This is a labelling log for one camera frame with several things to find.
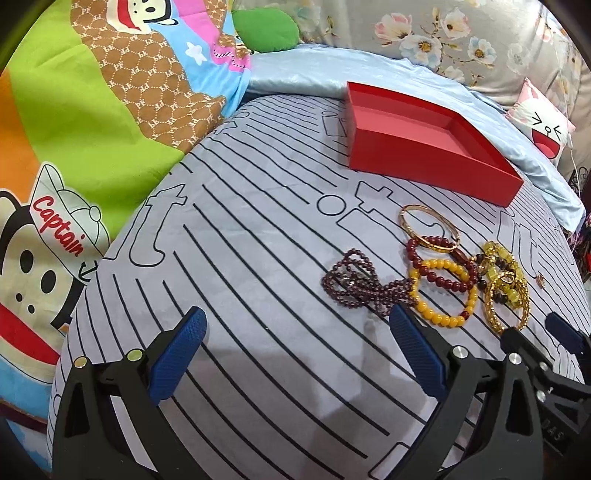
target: brown patterned fabric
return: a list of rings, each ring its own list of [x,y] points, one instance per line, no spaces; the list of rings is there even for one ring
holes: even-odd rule
[[[105,0],[74,0],[71,21],[147,138],[187,153],[220,122],[226,98],[192,92],[160,33],[115,30],[106,21]]]
[[[211,19],[213,25],[220,32],[217,44],[220,45],[220,47],[236,47],[234,36],[222,32],[223,23],[226,19],[226,11],[228,10],[226,0],[205,0],[205,10],[207,10],[207,15]]]

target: star print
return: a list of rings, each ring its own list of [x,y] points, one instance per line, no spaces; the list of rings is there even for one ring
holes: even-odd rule
[[[191,42],[187,42],[187,51],[185,52],[189,57],[195,59],[197,65],[201,65],[204,61],[207,61],[205,55],[203,55],[203,49],[201,45],[193,45]]]

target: pillow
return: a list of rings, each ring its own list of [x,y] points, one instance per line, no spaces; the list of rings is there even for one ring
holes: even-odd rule
[[[558,166],[574,125],[528,78],[525,78],[517,103],[505,116],[548,157],[552,165]]]
[[[234,26],[249,50],[259,53],[291,50],[300,41],[296,22],[277,8],[253,8],[232,12]]]

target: jewelry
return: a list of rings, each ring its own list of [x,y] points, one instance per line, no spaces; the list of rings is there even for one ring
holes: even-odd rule
[[[487,286],[484,298],[486,319],[491,328],[498,335],[501,335],[503,331],[506,330],[506,327],[501,324],[499,317],[496,315],[495,306],[493,304],[493,295],[503,283],[506,285],[512,285],[522,299],[521,303],[523,305],[523,310],[521,312],[521,320],[517,325],[518,330],[523,330],[527,326],[528,318],[530,316],[530,296],[527,291],[527,283],[525,282],[525,279],[515,278],[515,274],[513,272],[503,272],[501,275],[492,280]]]
[[[406,221],[406,218],[404,217],[404,214],[411,210],[419,210],[421,212],[425,212],[431,215],[432,217],[436,218],[443,224],[445,224],[449,231],[452,233],[453,242],[450,242],[447,239],[443,239],[440,236],[429,236],[425,238],[423,236],[417,235],[417,233],[411,228],[411,226]],[[435,250],[436,252],[442,254],[451,253],[458,247],[458,245],[460,245],[460,232],[455,227],[455,225],[451,223],[448,219],[446,219],[443,215],[437,213],[432,208],[424,207],[423,205],[405,205],[404,207],[402,207],[400,213],[398,214],[398,222],[410,238],[418,240],[418,242],[422,246],[427,247],[431,250]]]
[[[484,276],[486,275],[492,282],[503,272],[509,272],[514,275],[516,280],[523,280],[527,290],[527,282],[521,267],[517,260],[511,253],[501,244],[488,241],[484,244],[483,250],[485,254],[478,254],[474,257],[477,264],[480,265],[479,271]],[[493,301],[495,303],[506,304],[512,309],[517,309],[523,305],[523,296],[514,288],[512,283],[499,283],[499,288],[493,294]],[[480,280],[478,287],[481,290],[486,290],[486,280]]]
[[[540,272],[538,272],[538,275],[535,278],[535,282],[538,284],[539,288],[541,288],[542,290],[545,290],[546,279],[544,278],[544,276]]]
[[[322,277],[321,284],[324,291],[340,305],[351,309],[368,306],[382,317],[389,315],[395,303],[416,304],[409,295],[413,286],[410,278],[382,285],[373,263],[355,248],[345,253],[343,259]]]
[[[436,245],[446,242],[449,243],[446,238],[439,237],[435,238],[434,241]],[[421,257],[418,256],[417,245],[418,240],[416,238],[411,238],[408,240],[406,245],[407,258],[409,262],[412,263],[413,268],[419,270],[419,273],[422,277],[427,277],[427,279],[429,279],[430,276],[433,277],[431,274],[432,272],[429,270],[428,264],[423,262]],[[471,290],[472,287],[478,282],[478,267],[468,257],[460,254],[460,251],[457,249],[452,252],[452,256],[454,259],[458,260],[459,263],[459,269],[456,271],[456,275],[459,277],[460,282],[446,280],[442,276],[438,277],[435,273],[433,273],[435,275],[435,280],[433,280],[435,285],[445,288],[446,290],[459,291],[461,293],[464,293],[466,290]],[[435,260],[432,268],[447,268],[444,267],[444,265],[449,266],[451,263],[452,262],[450,260]]]
[[[448,272],[455,273],[456,275],[459,274],[460,276],[467,274],[467,270],[465,270],[464,267],[448,259],[442,260],[440,258],[433,258],[432,260],[425,260],[423,261],[422,267],[444,268]],[[468,301],[466,302],[466,306],[464,307],[462,312],[458,316],[450,317],[448,315],[443,315],[441,313],[435,313],[435,311],[433,309],[430,309],[427,303],[424,300],[422,300],[419,296],[418,282],[421,278],[420,270],[411,267],[408,270],[408,276],[413,281],[413,287],[409,295],[411,298],[414,298],[417,301],[417,305],[415,306],[415,308],[425,320],[428,320],[434,325],[441,325],[442,327],[454,328],[461,327],[462,325],[464,325],[464,322],[468,319],[468,317],[472,315],[472,313],[474,313],[474,307],[476,306],[476,302],[478,301],[478,289],[475,286],[472,286],[472,288],[470,289],[470,292],[468,294]],[[435,272],[429,272],[429,274],[427,275],[427,281],[433,283],[436,281],[436,279],[437,274]]]

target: colorful blanket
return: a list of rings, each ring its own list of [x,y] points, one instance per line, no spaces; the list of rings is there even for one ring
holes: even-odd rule
[[[110,241],[248,80],[225,0],[56,0],[24,38],[0,76],[9,419],[45,429],[72,311]]]

